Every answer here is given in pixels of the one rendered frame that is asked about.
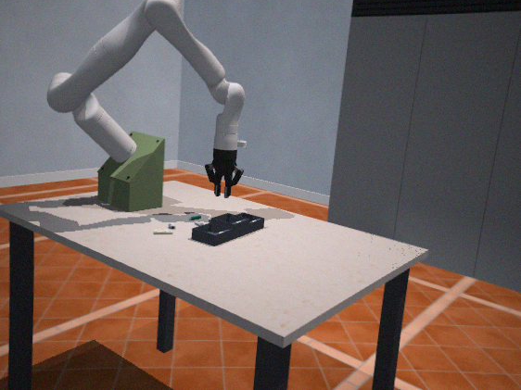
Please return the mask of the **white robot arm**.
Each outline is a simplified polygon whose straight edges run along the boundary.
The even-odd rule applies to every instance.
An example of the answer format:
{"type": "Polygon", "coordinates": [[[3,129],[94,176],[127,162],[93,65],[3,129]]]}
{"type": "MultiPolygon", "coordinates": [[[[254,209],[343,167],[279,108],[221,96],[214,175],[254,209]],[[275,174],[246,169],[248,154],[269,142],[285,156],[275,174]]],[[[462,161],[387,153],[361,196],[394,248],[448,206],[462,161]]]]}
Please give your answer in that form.
{"type": "Polygon", "coordinates": [[[137,145],[91,92],[123,68],[154,29],[190,63],[212,97],[225,105],[216,118],[213,148],[247,147],[246,141],[237,141],[244,89],[238,83],[226,82],[222,65],[186,28],[180,11],[180,0],[143,0],[128,18],[90,49],[73,74],[61,72],[50,82],[48,105],[60,113],[72,111],[75,122],[116,162],[130,158],[137,145]]]}

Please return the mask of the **dark grey rack of three labelled bins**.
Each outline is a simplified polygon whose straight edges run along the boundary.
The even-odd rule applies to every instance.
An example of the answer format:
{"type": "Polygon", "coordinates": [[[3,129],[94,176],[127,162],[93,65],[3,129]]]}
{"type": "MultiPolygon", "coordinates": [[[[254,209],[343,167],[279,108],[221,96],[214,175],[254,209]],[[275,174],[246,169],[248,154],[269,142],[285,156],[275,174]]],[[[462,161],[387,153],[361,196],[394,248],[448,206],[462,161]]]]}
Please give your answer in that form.
{"type": "Polygon", "coordinates": [[[264,228],[262,217],[247,213],[237,215],[226,213],[211,218],[210,223],[192,228],[191,239],[216,246],[262,228],[264,228]]]}

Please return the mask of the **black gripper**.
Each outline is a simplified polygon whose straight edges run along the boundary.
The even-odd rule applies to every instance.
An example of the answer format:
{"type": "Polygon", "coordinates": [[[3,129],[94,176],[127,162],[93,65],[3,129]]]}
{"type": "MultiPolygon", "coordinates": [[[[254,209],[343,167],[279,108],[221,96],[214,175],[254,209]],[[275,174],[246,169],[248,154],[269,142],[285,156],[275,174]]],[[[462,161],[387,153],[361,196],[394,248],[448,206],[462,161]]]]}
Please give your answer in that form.
{"type": "Polygon", "coordinates": [[[224,176],[226,186],[224,187],[224,198],[228,198],[231,195],[231,187],[237,185],[238,181],[240,180],[244,170],[241,170],[237,167],[236,154],[237,150],[221,150],[213,148],[212,163],[205,165],[205,169],[210,182],[214,183],[215,196],[221,195],[220,183],[222,180],[222,176],[224,176]],[[215,169],[215,174],[213,168],[215,169]],[[235,177],[233,178],[234,170],[235,177]]]}

